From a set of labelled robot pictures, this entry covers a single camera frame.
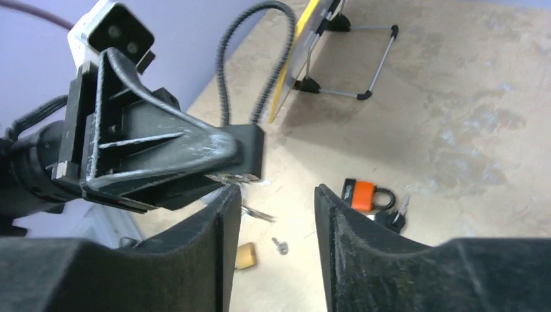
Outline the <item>small silver key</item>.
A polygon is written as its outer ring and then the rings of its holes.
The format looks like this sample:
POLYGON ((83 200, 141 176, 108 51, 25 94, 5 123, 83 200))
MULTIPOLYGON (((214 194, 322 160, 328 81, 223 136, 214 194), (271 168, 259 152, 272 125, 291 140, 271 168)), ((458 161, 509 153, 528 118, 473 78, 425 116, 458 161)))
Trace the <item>small silver key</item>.
POLYGON ((288 243, 285 241, 280 241, 276 237, 272 237, 272 242, 276 245, 277 252, 280 255, 288 254, 288 243))

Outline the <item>black cable padlock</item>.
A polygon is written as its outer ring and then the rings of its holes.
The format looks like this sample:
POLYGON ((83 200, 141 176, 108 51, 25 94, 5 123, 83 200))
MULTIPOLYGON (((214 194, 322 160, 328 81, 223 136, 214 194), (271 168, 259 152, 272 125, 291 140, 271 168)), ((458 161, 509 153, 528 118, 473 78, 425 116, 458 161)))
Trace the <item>black cable padlock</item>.
POLYGON ((295 29, 296 15, 288 5, 281 1, 261 1, 240 13, 224 32, 218 44, 215 58, 216 80, 221 109, 221 130, 230 134, 236 140, 238 150, 228 163, 215 168, 211 172, 207 172, 205 174, 206 177, 224 184, 251 183, 262 179, 265 132, 258 122, 279 74, 282 72, 289 58, 295 29), (268 9, 276 9, 287 17, 287 39, 283 46, 282 54, 253 107, 249 122, 246 124, 231 124, 231 109, 224 68, 225 52, 231 37, 242 23, 256 13, 268 9))

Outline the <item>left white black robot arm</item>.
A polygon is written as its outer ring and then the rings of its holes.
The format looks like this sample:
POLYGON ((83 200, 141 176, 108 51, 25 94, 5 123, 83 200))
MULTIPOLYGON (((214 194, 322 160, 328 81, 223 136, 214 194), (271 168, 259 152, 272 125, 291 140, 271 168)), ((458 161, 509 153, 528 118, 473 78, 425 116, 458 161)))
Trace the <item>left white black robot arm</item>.
POLYGON ((62 98, 63 120, 1 148, 1 215, 17 219, 83 199, 134 213, 189 203, 209 174, 233 162, 229 133, 149 91, 111 47, 82 65, 62 98))

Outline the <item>brass padlock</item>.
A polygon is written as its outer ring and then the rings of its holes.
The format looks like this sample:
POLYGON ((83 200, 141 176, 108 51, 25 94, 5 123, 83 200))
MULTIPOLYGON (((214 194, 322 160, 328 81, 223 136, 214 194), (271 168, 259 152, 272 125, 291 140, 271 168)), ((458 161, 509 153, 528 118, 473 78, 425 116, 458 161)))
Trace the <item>brass padlock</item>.
POLYGON ((258 258, 253 242, 238 246, 235 261, 235 270, 246 270, 257 266, 258 258))

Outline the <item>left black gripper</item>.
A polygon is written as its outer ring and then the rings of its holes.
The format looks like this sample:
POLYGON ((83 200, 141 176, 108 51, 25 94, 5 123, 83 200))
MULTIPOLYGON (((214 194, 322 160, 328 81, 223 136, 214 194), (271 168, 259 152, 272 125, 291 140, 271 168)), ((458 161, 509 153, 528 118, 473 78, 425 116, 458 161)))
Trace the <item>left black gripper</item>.
POLYGON ((239 162, 238 140, 182 112, 140 81, 116 48, 70 87, 52 180, 79 198, 136 213, 177 210, 220 187, 239 162))

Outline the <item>small padlock key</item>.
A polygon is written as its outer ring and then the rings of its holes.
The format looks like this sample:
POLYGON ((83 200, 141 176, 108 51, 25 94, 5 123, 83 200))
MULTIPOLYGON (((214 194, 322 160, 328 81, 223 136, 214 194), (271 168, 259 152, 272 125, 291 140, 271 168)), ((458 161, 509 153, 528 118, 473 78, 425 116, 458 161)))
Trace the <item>small padlock key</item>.
POLYGON ((270 184, 269 180, 261 179, 257 182, 238 182, 235 183, 235 185, 239 186, 240 193, 241 193, 241 210, 242 210, 242 216, 250 216, 252 218, 256 218, 259 220, 263 220, 265 222, 273 224, 277 221, 277 217, 268 213, 265 213, 261 209, 258 209, 252 203, 254 202, 254 192, 257 187, 263 187, 270 184))

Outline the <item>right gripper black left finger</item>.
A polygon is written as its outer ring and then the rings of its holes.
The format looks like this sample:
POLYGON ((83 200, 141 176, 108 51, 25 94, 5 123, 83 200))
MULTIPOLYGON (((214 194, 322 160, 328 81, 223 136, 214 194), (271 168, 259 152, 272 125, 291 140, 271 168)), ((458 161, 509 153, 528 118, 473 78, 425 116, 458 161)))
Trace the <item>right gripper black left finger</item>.
POLYGON ((237 185, 141 242, 1 240, 2 311, 228 311, 241 221, 237 185))

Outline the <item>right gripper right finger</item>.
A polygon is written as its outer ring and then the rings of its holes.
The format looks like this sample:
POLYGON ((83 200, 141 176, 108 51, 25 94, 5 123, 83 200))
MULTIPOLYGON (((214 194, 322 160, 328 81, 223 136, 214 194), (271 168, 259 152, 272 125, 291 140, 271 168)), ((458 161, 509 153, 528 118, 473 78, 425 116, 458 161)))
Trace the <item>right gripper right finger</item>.
POLYGON ((314 190, 328 311, 549 311, 550 240, 458 238, 427 246, 314 190))

